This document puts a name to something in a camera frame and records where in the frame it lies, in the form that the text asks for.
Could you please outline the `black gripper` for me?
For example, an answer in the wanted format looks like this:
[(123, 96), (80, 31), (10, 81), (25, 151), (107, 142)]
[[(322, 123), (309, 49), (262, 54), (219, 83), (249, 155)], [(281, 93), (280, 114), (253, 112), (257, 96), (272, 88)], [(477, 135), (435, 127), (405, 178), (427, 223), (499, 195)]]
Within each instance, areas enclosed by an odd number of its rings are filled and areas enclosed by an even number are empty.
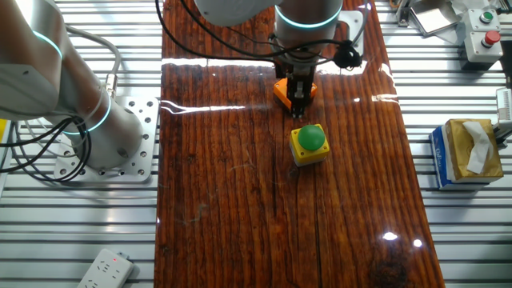
[(317, 86), (313, 83), (314, 68), (278, 63), (275, 65), (275, 75), (278, 82), (274, 84), (274, 95), (282, 103), (291, 103), (293, 118), (301, 118), (307, 103), (312, 103), (317, 93)]

